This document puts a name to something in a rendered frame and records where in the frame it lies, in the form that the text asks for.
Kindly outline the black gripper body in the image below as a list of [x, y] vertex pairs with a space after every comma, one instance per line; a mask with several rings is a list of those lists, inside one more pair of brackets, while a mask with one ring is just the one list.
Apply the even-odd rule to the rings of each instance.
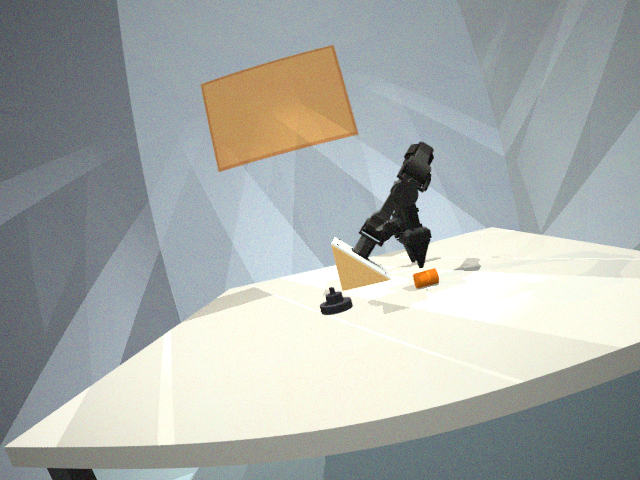
[[405, 231], [398, 232], [394, 236], [395, 238], [403, 239], [406, 244], [408, 243], [417, 243], [421, 241], [425, 241], [431, 237], [431, 232], [428, 227], [422, 226], [422, 223], [419, 222], [418, 213], [419, 209], [416, 208], [416, 204], [413, 204], [410, 207], [401, 207], [394, 209], [394, 214], [398, 213], [400, 216]]

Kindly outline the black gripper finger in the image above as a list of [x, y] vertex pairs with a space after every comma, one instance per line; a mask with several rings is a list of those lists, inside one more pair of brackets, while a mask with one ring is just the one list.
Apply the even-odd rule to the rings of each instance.
[[400, 243], [403, 244], [403, 246], [404, 246], [404, 248], [405, 248], [405, 250], [406, 250], [406, 252], [407, 252], [407, 254], [408, 254], [408, 256], [409, 256], [409, 258], [411, 260], [411, 262], [414, 263], [416, 258], [415, 258], [415, 255], [413, 253], [413, 250], [405, 245], [406, 243], [404, 242], [403, 239], [397, 239], [397, 241], [399, 241]]
[[427, 256], [427, 253], [428, 253], [429, 241], [430, 241], [430, 239], [427, 239], [427, 240], [421, 241], [421, 242], [417, 242], [417, 243], [405, 244], [406, 246], [408, 246], [409, 248], [411, 248], [413, 250], [413, 253], [415, 255], [416, 262], [417, 262], [419, 268], [424, 268], [426, 256]]

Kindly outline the orange knob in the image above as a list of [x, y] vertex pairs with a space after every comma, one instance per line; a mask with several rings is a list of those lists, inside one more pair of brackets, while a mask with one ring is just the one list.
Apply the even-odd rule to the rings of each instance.
[[430, 269], [413, 274], [413, 281], [416, 288], [439, 283], [439, 276], [436, 269]]

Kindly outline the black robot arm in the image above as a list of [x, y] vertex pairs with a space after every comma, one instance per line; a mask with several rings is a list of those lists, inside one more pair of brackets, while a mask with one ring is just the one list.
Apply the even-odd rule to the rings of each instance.
[[[397, 175], [399, 180], [394, 181], [391, 193], [381, 209], [372, 213], [371, 218], [368, 217], [364, 223], [359, 232], [361, 238], [354, 249], [351, 248], [354, 253], [370, 261], [369, 256], [376, 245], [381, 247], [390, 237], [399, 231], [405, 231], [400, 216], [393, 213], [394, 209], [412, 206], [418, 199], [418, 191], [423, 193], [428, 189], [432, 175], [430, 165], [434, 158], [433, 150], [423, 141], [409, 147]], [[390, 219], [391, 215], [393, 218]], [[362, 231], [377, 239], [379, 243]]]

